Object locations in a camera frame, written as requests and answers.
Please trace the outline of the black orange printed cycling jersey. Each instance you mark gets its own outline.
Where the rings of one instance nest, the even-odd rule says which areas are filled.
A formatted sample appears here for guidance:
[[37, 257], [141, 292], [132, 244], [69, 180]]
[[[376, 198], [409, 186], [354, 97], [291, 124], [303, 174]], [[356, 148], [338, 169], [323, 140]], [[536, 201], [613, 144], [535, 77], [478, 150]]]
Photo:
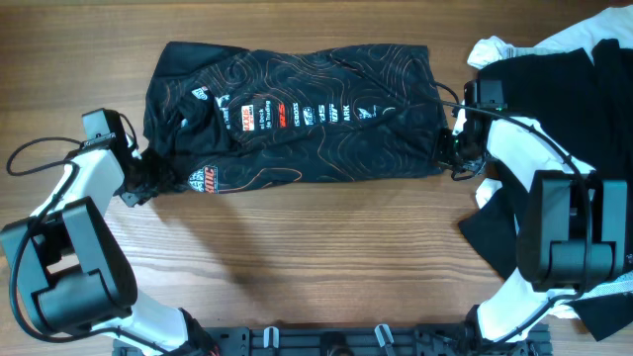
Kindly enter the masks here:
[[423, 45], [312, 53], [172, 42], [143, 133], [178, 190], [424, 178], [446, 118]]

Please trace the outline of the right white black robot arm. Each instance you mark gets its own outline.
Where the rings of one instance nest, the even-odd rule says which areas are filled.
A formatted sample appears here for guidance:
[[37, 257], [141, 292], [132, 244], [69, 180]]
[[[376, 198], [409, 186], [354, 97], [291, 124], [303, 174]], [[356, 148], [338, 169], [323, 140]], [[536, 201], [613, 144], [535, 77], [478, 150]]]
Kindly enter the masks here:
[[596, 339], [630, 323], [627, 183], [597, 174], [536, 120], [462, 105], [457, 113], [438, 139], [440, 159], [459, 174], [489, 161], [498, 170], [459, 224], [502, 277], [467, 319], [480, 344], [524, 340], [548, 315], [577, 318]]

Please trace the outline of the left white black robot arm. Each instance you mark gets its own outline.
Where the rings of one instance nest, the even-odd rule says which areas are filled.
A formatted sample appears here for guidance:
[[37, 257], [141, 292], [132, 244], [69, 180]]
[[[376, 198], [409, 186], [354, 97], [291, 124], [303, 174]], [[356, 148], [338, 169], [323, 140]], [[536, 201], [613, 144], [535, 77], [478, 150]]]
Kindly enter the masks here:
[[62, 179], [29, 217], [7, 224], [9, 303], [29, 336], [69, 343], [97, 335], [143, 355], [206, 355], [215, 340], [186, 311], [142, 293], [104, 215], [137, 161], [126, 134], [95, 134], [59, 161]]

